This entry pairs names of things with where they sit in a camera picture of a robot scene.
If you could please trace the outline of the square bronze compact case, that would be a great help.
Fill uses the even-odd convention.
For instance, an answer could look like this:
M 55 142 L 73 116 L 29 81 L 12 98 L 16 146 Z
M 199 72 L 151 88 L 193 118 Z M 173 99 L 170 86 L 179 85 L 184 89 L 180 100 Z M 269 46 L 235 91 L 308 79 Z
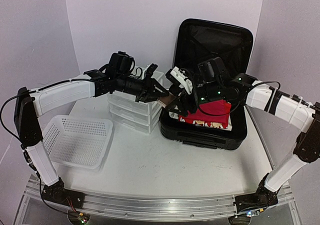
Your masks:
M 168 96 L 162 96 L 157 99 L 158 104 L 160 104 L 163 108 L 169 109 L 172 106 L 175 106 L 176 97 L 173 94 Z

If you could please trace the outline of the black ribbed hard-shell suitcase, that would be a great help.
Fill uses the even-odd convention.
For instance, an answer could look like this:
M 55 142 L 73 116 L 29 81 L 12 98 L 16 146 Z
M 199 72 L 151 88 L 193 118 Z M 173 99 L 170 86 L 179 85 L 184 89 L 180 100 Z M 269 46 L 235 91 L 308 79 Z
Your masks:
M 247 136 L 245 99 L 254 78 L 246 75 L 253 34 L 244 27 L 188 18 L 178 30 L 173 67 L 185 71 L 192 81 L 192 94 L 200 104 L 225 100 L 231 104 L 227 126 L 217 122 L 187 121 L 163 109 L 160 132 L 187 145 L 236 150 Z

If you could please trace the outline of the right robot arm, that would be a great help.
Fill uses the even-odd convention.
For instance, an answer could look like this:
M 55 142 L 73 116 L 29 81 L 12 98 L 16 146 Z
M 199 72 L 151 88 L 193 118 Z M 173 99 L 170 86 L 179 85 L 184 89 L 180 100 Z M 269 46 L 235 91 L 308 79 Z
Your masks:
M 249 139 L 249 125 L 272 161 L 256 191 L 236 195 L 237 213 L 276 205 L 280 188 L 300 169 L 320 158 L 320 105 L 285 93 L 278 81 L 261 81 L 245 72 L 227 69 L 220 57 L 173 67 L 165 75 L 170 91 L 185 111 L 208 113 L 210 119 L 228 118 L 232 129 L 210 127 L 205 120 L 187 124 L 166 112 L 166 129 L 180 141 L 207 145 L 218 139 L 226 148 L 238 148 Z

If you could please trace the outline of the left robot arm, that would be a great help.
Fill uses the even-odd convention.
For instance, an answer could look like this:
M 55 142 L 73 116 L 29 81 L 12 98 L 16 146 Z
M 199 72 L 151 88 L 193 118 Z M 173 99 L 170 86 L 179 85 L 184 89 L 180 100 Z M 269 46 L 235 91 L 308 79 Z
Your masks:
M 65 188 L 45 149 L 39 117 L 69 103 L 115 91 L 133 95 L 136 102 L 157 101 L 169 95 L 169 91 L 153 78 L 157 67 L 152 63 L 141 78 L 133 77 L 135 59 L 119 51 L 114 52 L 109 62 L 99 69 L 42 88 L 29 90 L 22 87 L 18 90 L 13 120 L 23 156 L 44 184 L 40 191 L 41 199 L 68 206 L 77 199 L 83 199 L 84 194 Z

